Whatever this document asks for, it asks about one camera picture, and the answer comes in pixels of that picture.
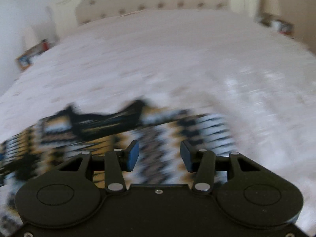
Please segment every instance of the metal pin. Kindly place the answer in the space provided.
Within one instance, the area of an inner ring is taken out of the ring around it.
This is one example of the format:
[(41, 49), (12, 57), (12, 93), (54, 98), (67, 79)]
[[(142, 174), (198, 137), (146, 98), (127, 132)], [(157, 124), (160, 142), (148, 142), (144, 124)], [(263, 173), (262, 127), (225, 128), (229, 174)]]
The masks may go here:
[(156, 190), (155, 193), (156, 193), (156, 194), (162, 194), (162, 193), (163, 193), (163, 190)]
[(107, 188), (111, 191), (120, 191), (123, 189), (123, 185), (120, 183), (110, 183)]
[(197, 183), (194, 188), (198, 191), (208, 191), (211, 186), (208, 183)]

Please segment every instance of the circular cover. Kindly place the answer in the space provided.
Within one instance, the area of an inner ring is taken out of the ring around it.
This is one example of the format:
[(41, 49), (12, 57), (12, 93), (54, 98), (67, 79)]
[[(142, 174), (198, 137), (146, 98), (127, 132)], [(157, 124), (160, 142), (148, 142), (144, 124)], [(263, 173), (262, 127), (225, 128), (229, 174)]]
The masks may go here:
[(303, 207), (302, 194), (294, 185), (264, 172), (232, 178), (218, 190), (217, 201), (229, 216), (255, 228), (292, 222)]
[(93, 213), (100, 203), (97, 186), (77, 172), (48, 172), (21, 187), (15, 205), (24, 221), (65, 227)]

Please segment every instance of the patterned blanket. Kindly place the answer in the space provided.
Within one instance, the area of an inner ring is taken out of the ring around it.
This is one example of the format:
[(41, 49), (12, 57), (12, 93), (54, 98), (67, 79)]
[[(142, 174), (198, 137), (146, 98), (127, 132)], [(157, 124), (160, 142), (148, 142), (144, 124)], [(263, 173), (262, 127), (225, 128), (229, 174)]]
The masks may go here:
[[(221, 115), (153, 108), (142, 100), (111, 115), (80, 114), (70, 105), (41, 119), (0, 145), (0, 231), (9, 235), (22, 224), (14, 199), (26, 181), (82, 151), (102, 156), (138, 140), (138, 162), (133, 172), (123, 174), (127, 187), (131, 183), (191, 185), (194, 174), (187, 172), (180, 157), (180, 142), (185, 139), (197, 149), (221, 155), (236, 150)], [(104, 188), (104, 173), (94, 172), (93, 181)], [(225, 173), (218, 172), (216, 184), (225, 181)]]

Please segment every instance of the picture frame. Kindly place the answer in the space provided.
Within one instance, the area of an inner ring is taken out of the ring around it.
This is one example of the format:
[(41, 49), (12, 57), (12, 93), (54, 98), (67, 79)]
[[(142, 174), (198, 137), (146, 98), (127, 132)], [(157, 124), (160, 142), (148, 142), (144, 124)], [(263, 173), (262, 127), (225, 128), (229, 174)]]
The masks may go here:
[(32, 66), (32, 63), (30, 61), (30, 58), (27, 53), (22, 54), (21, 56), (16, 58), (16, 61), (18, 65), (20, 66), (21, 70), (24, 71), (30, 66)]
[(31, 49), (27, 50), (21, 56), (16, 58), (18, 65), (20, 66), (21, 70), (24, 71), (28, 69), (30, 66), (33, 65), (36, 58), (41, 55), (43, 52), (47, 51), (47, 46), (44, 44), (43, 40), (38, 45), (32, 47)]
[(271, 27), (280, 34), (286, 36), (293, 35), (294, 25), (284, 20), (273, 20), (271, 22)]

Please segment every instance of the lampshade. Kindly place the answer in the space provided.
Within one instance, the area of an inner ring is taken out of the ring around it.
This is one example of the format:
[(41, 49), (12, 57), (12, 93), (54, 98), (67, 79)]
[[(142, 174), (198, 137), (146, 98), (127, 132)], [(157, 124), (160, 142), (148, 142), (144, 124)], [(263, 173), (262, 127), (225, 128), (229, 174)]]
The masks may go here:
[(281, 16), (279, 0), (262, 0), (262, 12), (274, 16)]
[(28, 26), (24, 29), (23, 37), (25, 50), (31, 49), (32, 47), (40, 43), (40, 40), (36, 36), (35, 31), (31, 26)]

